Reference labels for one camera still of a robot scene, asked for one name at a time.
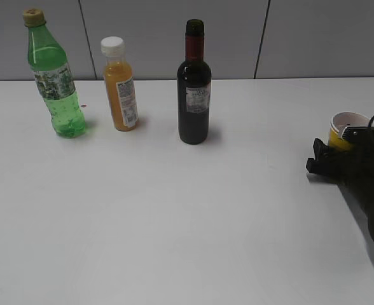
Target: bottle cap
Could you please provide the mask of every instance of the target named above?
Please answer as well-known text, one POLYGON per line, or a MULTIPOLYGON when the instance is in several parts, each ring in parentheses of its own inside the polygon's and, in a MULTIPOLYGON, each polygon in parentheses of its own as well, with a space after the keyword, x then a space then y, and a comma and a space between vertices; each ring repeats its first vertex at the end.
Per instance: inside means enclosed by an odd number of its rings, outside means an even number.
POLYGON ((45 14, 38 8, 31 8, 23 12, 24 25, 26 27, 38 27, 46 23, 45 14))
POLYGON ((106 37, 101 40, 100 49, 107 57, 120 57, 125 54, 125 42, 120 37, 106 37))
POLYGON ((186 35, 188 36, 204 36, 204 23, 199 19, 191 19, 187 21, 186 35))

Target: red wine bottle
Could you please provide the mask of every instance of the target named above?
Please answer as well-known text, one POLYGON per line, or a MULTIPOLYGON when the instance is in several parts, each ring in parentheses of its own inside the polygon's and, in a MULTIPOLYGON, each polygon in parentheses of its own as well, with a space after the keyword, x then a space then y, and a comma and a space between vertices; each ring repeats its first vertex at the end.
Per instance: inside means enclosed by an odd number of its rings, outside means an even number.
POLYGON ((179 134, 187 144, 199 144, 208 135, 211 70, 204 62, 204 23, 187 21, 186 60, 177 72, 179 134))

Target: yellow cup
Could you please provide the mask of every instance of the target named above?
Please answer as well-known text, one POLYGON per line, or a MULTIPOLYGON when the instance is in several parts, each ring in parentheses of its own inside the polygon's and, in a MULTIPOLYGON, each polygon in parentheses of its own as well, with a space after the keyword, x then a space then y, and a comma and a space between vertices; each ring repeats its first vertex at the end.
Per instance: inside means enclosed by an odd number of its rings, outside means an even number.
POLYGON ((349 151, 354 146, 341 138, 340 132, 349 125, 368 126, 370 119, 355 112, 340 112, 333 116, 330 123, 328 145, 338 151, 349 151))

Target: bottle label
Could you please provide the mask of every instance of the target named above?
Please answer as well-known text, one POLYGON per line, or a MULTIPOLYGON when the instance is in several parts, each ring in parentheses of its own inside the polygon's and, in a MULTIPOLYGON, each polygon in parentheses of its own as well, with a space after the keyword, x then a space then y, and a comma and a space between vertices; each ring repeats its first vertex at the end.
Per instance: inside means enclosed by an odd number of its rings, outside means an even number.
POLYGON ((116 83, 116 89, 118 90, 123 124, 129 128, 133 127, 137 122, 134 79, 130 78, 116 83))
POLYGON ((68 64, 50 71, 33 71, 33 75, 41 96, 47 100, 60 100, 75 91, 68 64))
POLYGON ((186 88, 187 112, 200 113, 210 107, 211 82, 200 88, 186 88))

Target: orange juice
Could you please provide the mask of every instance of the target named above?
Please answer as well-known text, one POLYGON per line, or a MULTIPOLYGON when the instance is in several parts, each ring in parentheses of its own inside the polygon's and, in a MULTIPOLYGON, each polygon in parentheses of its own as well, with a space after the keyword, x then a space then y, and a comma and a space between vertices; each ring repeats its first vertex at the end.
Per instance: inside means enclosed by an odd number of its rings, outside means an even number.
POLYGON ((127 132, 138 122, 132 68, 125 60, 125 43, 119 37, 107 37, 101 41, 102 53, 107 58, 104 69, 106 92, 114 126, 127 132))

